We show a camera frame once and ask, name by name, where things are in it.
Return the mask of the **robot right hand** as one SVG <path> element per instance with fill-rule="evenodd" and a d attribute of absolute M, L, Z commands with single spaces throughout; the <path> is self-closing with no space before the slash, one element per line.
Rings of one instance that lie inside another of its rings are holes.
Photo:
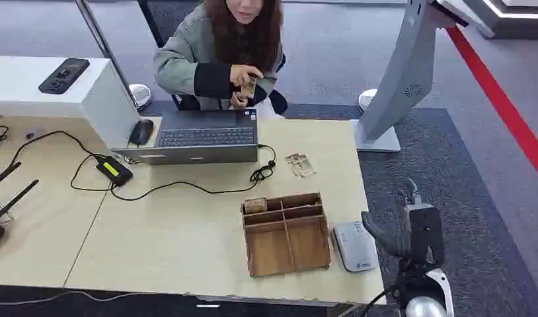
<path fill-rule="evenodd" d="M 388 233 L 376 224 L 369 212 L 362 212 L 362 225 L 374 240 L 391 256 L 419 265 L 441 266 L 445 263 L 442 218 L 440 210 L 422 201 L 418 186 L 406 179 L 409 192 L 398 190 L 401 216 L 405 228 Z"/>

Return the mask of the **person's right hand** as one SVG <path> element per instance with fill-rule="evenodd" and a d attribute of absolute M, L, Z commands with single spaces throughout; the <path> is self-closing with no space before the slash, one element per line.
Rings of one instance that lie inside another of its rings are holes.
<path fill-rule="evenodd" d="M 255 66 L 232 65 L 230 70 L 230 82 L 236 87 L 244 87 L 250 83 L 250 76 L 262 79 L 264 75 Z"/>

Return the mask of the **person's left hand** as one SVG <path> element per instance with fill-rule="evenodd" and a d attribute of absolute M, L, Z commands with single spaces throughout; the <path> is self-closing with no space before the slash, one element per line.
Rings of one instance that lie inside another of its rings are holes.
<path fill-rule="evenodd" d="M 229 103 L 233 109 L 246 108 L 249 105 L 249 95 L 246 92 L 233 92 Z"/>

